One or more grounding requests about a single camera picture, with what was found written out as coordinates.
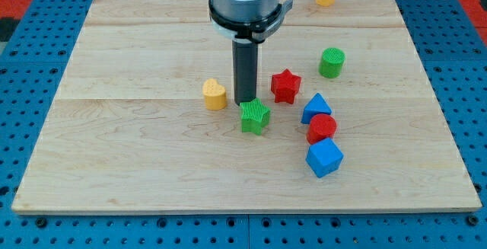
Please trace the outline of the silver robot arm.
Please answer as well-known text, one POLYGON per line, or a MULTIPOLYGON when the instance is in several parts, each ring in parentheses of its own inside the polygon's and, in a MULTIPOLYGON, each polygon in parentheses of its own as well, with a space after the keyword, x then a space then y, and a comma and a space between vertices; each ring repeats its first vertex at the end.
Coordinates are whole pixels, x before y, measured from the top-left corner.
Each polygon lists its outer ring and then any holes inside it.
POLYGON ((281 27, 292 6, 292 0, 208 0, 213 27, 232 41, 236 104, 256 98, 259 45, 281 27))

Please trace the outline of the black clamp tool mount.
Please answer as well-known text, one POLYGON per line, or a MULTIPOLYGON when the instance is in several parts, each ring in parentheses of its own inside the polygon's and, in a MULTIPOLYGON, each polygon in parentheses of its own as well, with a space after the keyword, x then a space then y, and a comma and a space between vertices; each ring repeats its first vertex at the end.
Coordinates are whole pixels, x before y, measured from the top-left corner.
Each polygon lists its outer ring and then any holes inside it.
POLYGON ((212 26, 224 37, 238 43, 263 43, 281 27, 286 14, 293 7, 293 0, 278 4, 268 16, 252 22, 238 22, 224 18, 216 11, 211 1, 208 1, 208 7, 212 26))

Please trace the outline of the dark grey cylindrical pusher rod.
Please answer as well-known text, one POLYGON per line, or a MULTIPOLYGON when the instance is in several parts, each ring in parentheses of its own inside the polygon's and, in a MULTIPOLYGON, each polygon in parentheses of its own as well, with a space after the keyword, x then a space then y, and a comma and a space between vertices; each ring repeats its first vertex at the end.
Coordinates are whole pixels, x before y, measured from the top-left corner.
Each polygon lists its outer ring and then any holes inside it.
POLYGON ((232 42, 234 102, 252 101, 256 97, 258 46, 255 43, 232 42))

